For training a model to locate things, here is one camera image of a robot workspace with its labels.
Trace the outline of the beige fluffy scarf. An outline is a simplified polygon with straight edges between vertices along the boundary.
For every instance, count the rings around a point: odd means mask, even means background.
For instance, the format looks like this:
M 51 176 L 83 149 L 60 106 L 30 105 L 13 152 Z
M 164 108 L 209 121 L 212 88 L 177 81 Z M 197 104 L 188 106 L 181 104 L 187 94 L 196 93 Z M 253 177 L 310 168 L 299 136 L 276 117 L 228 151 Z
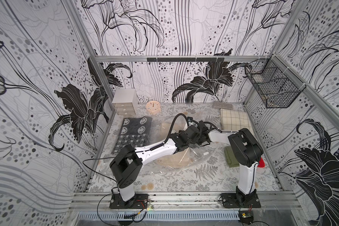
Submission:
M 160 140 L 165 139 L 168 131 L 170 129 L 170 122 L 164 122 L 161 124 L 160 126 L 160 131 L 159 131 L 159 136 L 158 138 Z M 181 169 L 184 167 L 189 166 L 190 164 L 192 164 L 194 162 L 194 160 L 191 157 L 191 149 L 187 148 L 182 152 L 173 154 L 173 155 L 167 155 L 167 156 L 163 156 L 157 160 L 155 160 L 154 162 L 157 165 L 163 166 L 163 167 L 167 167 L 169 169 Z

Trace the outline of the cream checked cloth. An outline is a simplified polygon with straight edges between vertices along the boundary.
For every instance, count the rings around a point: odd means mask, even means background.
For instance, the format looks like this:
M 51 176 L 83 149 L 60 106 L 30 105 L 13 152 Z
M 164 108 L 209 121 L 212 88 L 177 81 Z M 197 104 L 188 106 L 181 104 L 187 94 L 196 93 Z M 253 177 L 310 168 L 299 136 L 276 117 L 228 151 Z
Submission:
M 239 131 L 246 128 L 254 134 L 252 124 L 246 112 L 220 109 L 222 131 Z

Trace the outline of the green knitted cloth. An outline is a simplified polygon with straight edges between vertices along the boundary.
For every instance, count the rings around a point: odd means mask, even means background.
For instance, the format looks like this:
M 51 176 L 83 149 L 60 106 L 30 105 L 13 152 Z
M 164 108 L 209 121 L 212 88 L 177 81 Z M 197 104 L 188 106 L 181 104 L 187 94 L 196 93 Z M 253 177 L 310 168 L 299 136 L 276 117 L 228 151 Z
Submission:
M 231 146 L 225 147 L 224 155 L 225 155 L 225 160 L 227 162 L 228 167 L 234 168 L 234 167 L 240 166 L 239 162 L 237 161 L 237 159 L 236 159 L 236 157 L 233 153 Z

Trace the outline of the clear plastic vacuum bag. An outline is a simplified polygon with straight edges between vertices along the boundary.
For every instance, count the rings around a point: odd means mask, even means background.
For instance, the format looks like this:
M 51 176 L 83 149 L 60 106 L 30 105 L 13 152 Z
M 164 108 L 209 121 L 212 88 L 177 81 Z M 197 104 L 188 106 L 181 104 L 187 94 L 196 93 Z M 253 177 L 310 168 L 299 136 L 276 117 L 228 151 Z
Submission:
M 128 144 L 143 147 L 165 140 L 173 119 L 173 116 L 124 118 L 112 155 L 118 154 L 120 149 Z M 220 159 L 218 154 L 223 153 L 225 147 L 225 144 L 219 142 L 190 144 L 182 152 L 160 157 L 143 165 L 140 175 L 162 174 L 199 168 L 203 164 L 215 164 Z

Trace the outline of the red knitted cloth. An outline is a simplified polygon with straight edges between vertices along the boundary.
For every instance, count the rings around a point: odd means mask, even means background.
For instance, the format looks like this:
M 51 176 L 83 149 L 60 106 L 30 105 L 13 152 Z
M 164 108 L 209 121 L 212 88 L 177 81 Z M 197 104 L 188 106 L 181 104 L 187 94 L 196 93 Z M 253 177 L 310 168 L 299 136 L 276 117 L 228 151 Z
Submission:
M 258 167 L 259 168 L 265 168 L 265 166 L 266 166 L 265 161 L 263 160 L 263 158 L 261 158 L 259 160 Z

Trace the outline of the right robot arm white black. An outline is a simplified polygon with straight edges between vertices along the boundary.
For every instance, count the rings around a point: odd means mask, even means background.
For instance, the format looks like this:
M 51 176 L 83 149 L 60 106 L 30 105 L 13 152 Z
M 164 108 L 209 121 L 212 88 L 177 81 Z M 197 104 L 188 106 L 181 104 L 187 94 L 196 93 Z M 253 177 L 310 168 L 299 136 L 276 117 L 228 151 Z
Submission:
M 199 128 L 202 133 L 199 140 L 200 145 L 204 142 L 220 142 L 231 147 L 240 165 L 236 193 L 244 199 L 253 196 L 255 194 L 256 170 L 264 151 L 250 130 L 243 128 L 238 131 L 222 131 L 207 121 L 200 121 Z

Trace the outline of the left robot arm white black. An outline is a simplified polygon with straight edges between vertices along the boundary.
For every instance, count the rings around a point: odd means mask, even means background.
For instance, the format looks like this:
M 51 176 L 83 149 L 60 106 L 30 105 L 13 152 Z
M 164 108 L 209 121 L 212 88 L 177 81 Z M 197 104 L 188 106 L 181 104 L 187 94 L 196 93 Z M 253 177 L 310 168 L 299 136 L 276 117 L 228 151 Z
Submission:
M 133 183 L 144 165 L 184 151 L 189 145 L 195 144 L 200 135 L 200 130 L 191 125 L 185 131 L 168 135 L 162 142 L 145 147 L 124 146 L 110 163 L 121 199 L 128 202 L 135 197 Z

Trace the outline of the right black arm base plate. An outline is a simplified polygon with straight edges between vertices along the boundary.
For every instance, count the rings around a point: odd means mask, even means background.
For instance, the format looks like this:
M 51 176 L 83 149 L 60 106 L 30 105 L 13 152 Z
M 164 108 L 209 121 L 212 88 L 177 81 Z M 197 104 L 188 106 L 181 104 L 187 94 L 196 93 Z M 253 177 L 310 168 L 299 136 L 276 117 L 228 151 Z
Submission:
M 261 208 L 260 200 L 255 191 L 249 195 L 222 193 L 218 201 L 227 209 Z

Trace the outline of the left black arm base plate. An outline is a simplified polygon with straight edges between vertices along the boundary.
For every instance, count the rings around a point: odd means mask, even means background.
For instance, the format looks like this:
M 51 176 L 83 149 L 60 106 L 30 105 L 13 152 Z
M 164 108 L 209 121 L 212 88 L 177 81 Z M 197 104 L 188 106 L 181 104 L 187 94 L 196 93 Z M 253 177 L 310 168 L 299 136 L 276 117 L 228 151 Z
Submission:
M 148 206 L 148 194 L 135 194 L 135 196 L 128 201 L 124 201 L 120 194 L 114 194 L 109 205 L 110 209 L 146 209 Z

